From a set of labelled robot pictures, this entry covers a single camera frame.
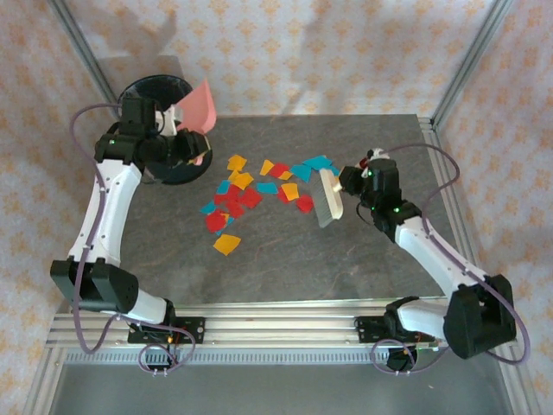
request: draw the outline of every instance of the yellow paper piece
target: yellow paper piece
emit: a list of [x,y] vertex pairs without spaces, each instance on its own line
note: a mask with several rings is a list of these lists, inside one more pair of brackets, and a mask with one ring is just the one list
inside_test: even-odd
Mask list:
[[227,235],[223,233],[213,244],[213,248],[221,252],[225,256],[234,251],[236,247],[240,244],[241,238],[238,236]]
[[247,160],[245,158],[239,156],[238,154],[235,154],[228,159],[228,165],[226,166],[226,169],[241,171],[244,168],[246,162]]
[[280,177],[278,177],[280,180],[288,180],[290,179],[290,177],[292,176],[292,174],[289,172],[289,171],[285,171],[284,173],[282,173],[280,175]]
[[236,186],[244,190],[250,185],[251,182],[253,182],[253,177],[250,173],[240,173],[234,178],[232,184],[235,184]]
[[288,199],[289,201],[293,201],[300,197],[300,194],[297,191],[297,184],[295,183],[284,183],[281,188],[286,195],[286,199]]
[[270,170],[273,168],[275,164],[271,163],[269,160],[265,160],[263,162],[263,166],[261,167],[261,171],[259,172],[259,174],[261,176],[267,176],[267,173],[270,172]]
[[234,179],[236,179],[236,176],[238,176],[240,172],[238,170],[234,170],[230,176],[228,176],[228,180],[231,182],[234,182]]

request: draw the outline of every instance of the blue paper piece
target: blue paper piece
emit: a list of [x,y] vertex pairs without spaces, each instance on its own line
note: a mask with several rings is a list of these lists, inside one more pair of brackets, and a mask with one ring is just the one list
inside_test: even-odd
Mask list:
[[306,166],[309,166],[312,169],[315,169],[319,171],[320,169],[327,169],[332,164],[332,160],[324,157],[324,156],[317,156],[310,158],[303,162]]
[[224,231],[231,223],[233,223],[233,222],[234,222],[234,218],[233,218],[233,217],[229,217],[229,218],[228,218],[228,221],[226,222],[225,227],[224,227],[223,229],[221,229],[220,231],[217,231],[215,234],[216,234],[217,236],[221,236],[221,234],[223,233],[223,231]]
[[334,166],[330,166],[329,169],[332,170],[332,172],[334,173],[334,175],[336,177],[338,177],[340,175],[340,171],[338,170],[338,168],[334,167]]
[[275,183],[257,183],[257,191],[267,195],[278,195],[278,188]]
[[309,183],[309,178],[311,178],[311,168],[309,166],[304,166],[303,164],[296,164],[295,166],[292,166],[290,173],[299,177],[306,183]]
[[217,195],[226,195],[226,192],[228,192],[228,189],[231,187],[231,181],[230,180],[224,180],[221,182],[219,187],[217,188],[217,191],[215,194]]
[[213,203],[213,201],[210,201],[202,209],[200,209],[200,212],[202,212],[203,214],[212,214],[213,212],[215,212],[215,208],[215,203]]

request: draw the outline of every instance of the red paper piece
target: red paper piece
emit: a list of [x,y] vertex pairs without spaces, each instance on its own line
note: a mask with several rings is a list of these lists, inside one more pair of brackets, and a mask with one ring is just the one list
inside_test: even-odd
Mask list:
[[239,188],[235,184],[231,184],[231,186],[229,186],[228,188],[228,191],[224,195],[215,195],[213,197],[213,203],[215,203],[216,205],[222,205],[226,201],[238,201],[241,191],[241,188]]
[[206,226],[209,232],[216,233],[226,226],[226,219],[223,212],[216,210],[212,214],[206,216]]
[[249,209],[253,209],[263,200],[263,197],[254,188],[247,188],[239,202]]
[[237,201],[227,201],[226,208],[228,209],[228,213],[231,214],[234,219],[238,219],[245,213],[244,209]]
[[236,184],[231,184],[231,186],[228,188],[228,192],[226,192],[226,194],[228,195],[228,200],[238,201],[241,191],[242,189],[239,188]]
[[283,188],[278,188],[278,195],[276,195],[282,203],[288,205],[290,201],[288,200],[288,197],[286,197],[286,194],[284,193]]
[[296,206],[305,214],[313,210],[313,199],[309,195],[303,195],[296,199]]
[[269,170],[269,174],[276,179],[278,179],[285,171],[288,171],[290,167],[288,167],[284,163],[277,163],[273,166],[271,170]]

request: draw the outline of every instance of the metal frame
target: metal frame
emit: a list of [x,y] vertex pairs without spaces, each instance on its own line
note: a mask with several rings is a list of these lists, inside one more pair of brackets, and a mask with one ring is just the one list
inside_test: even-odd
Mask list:
[[[446,304],[444,298],[428,298]],[[382,316],[393,299],[335,300],[285,303],[235,303],[176,307],[177,316],[204,316],[204,344],[198,345],[190,364],[367,364],[371,343],[359,343],[356,316]],[[96,342],[108,316],[83,312],[82,329]],[[84,354],[69,313],[56,314],[41,364],[23,410],[24,415],[48,413],[64,364],[136,364],[141,347],[127,343],[129,327],[114,322],[102,350]],[[417,343],[434,349],[443,343]],[[376,362],[385,362],[390,346],[377,349]],[[159,354],[152,354],[156,361]]]
[[118,101],[117,96],[113,92],[113,89],[111,89],[110,83],[100,68],[98,60],[96,56],[94,56],[79,25],[75,22],[75,18],[67,7],[65,0],[48,0],[48,2],[52,6],[54,13],[60,19],[61,26],[63,26],[63,29],[67,32],[69,39],[75,46],[75,51],[85,64],[86,69],[90,72],[94,83],[104,96],[105,101],[116,103]]
[[474,38],[473,44],[468,49],[467,56],[465,56],[457,74],[451,81],[451,84],[449,84],[448,90],[432,116],[431,124],[435,131],[439,131],[440,127],[445,124],[445,120],[451,112],[455,101],[467,84],[468,79],[478,65],[499,25],[503,22],[503,18],[511,8],[511,4],[512,0],[495,0],[484,24]]
[[[98,61],[69,11],[66,2],[64,0],[48,0],[48,2],[60,18],[60,22],[71,38],[77,53],[84,61],[105,99],[108,102],[116,102],[116,95],[99,67]],[[444,125],[462,88],[477,67],[480,57],[493,38],[511,4],[512,0],[495,1],[434,115],[432,118],[419,118],[423,136],[427,143],[441,146],[438,136],[440,127]],[[442,184],[450,177],[450,171],[442,157],[439,157],[434,151],[430,151],[429,155],[437,180]],[[455,191],[448,188],[442,192],[442,198],[454,230],[455,243],[459,252],[474,264],[479,265],[475,255],[475,244],[462,219]],[[361,346],[357,342],[353,327],[353,316],[371,316],[374,315],[373,313],[381,315],[384,312],[385,305],[389,302],[390,300],[344,300],[301,303],[218,304],[178,308],[178,312],[190,316],[192,314],[189,313],[197,312],[208,318],[207,343],[198,348],[198,356],[210,355],[212,357],[199,357],[198,362],[202,362],[204,359],[206,361],[212,359],[221,363],[227,361],[229,353],[237,355],[242,353],[245,347],[255,345],[257,350],[262,350],[262,353],[257,354],[261,357],[253,359],[257,363],[263,361],[266,364],[266,362],[271,362],[271,359],[288,359],[294,354],[285,354],[283,351],[290,348],[303,350],[308,355],[319,356],[318,358],[321,361],[333,359],[328,356],[339,356],[336,359],[344,359],[344,355],[351,351],[352,356],[357,355],[358,357],[352,358],[350,356],[349,361],[362,363],[368,362],[366,350],[370,345]],[[86,313],[83,313],[83,316],[86,320],[84,325],[87,330],[86,336],[89,339],[97,339],[99,328],[103,327],[105,317],[90,316]],[[58,314],[54,319],[54,325],[48,336],[47,345],[31,387],[29,399],[25,405],[24,414],[45,413],[45,410],[47,411],[50,408],[64,363],[101,361],[104,364],[109,364],[113,356],[119,356],[116,357],[119,364],[122,361],[134,361],[131,358],[136,350],[133,350],[124,341],[125,327],[119,327],[120,325],[117,324],[106,339],[106,347],[109,349],[106,354],[100,352],[98,358],[95,359],[79,354],[80,352],[75,349],[78,345],[70,317],[71,315],[68,314]],[[299,326],[296,326],[294,330],[290,330],[289,327],[295,324],[299,324]],[[498,348],[496,353],[507,358],[513,358],[514,355],[520,355],[520,347],[517,343],[510,343]],[[378,360],[384,358],[385,354],[377,356]],[[513,412],[517,414],[541,413],[527,367],[510,367],[507,365],[501,365],[500,367]]]

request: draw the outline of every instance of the patterned wallpaper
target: patterned wallpaper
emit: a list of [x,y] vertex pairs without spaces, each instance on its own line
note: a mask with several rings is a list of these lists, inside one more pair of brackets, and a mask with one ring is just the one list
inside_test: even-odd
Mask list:
[[493,0],[69,0],[116,94],[209,79],[218,114],[429,117]]
[[515,0],[442,130],[467,221],[529,327],[543,413],[553,406],[553,7]]
[[[20,413],[61,296],[50,281],[76,236],[92,171],[67,135],[71,115],[101,101],[46,2],[0,2],[0,413]],[[106,113],[79,123],[81,139]]]

